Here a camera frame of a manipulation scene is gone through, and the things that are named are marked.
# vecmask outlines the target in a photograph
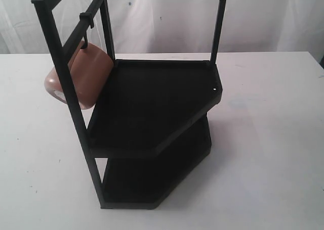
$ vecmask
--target white tabletop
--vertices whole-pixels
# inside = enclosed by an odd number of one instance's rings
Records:
[[[0,55],[0,229],[324,229],[324,70],[308,53],[217,64],[211,154],[156,210],[101,210],[67,106],[43,88],[51,57]]]

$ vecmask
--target shelf unit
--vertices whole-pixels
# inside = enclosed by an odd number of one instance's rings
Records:
[[[101,208],[157,207],[211,149],[207,112],[221,100],[216,57],[226,0],[219,0],[209,61],[116,60],[107,0],[93,0],[62,45],[52,10],[32,0]],[[67,61],[100,10],[114,68],[86,127]],[[95,158],[108,158],[101,181]]]

